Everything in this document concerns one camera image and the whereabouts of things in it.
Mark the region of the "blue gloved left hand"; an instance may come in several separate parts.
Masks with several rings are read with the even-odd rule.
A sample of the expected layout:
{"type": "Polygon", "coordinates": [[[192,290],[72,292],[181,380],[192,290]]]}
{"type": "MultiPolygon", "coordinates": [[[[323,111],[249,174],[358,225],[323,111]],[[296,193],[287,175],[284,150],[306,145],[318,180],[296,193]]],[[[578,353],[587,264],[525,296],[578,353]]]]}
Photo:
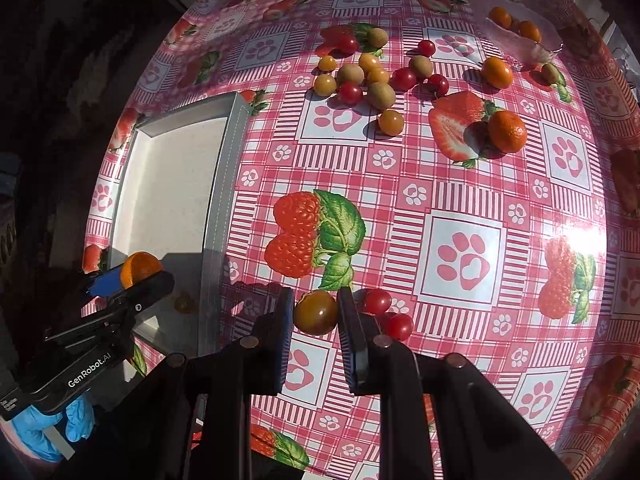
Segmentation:
{"type": "Polygon", "coordinates": [[[55,464],[63,459],[63,454],[46,436],[44,430],[54,427],[59,422],[66,422],[65,435],[70,442],[88,439],[96,422],[88,396],[78,396],[64,411],[54,415],[42,414],[30,406],[17,414],[10,421],[10,426],[17,439],[33,456],[46,463],[55,464]]]}

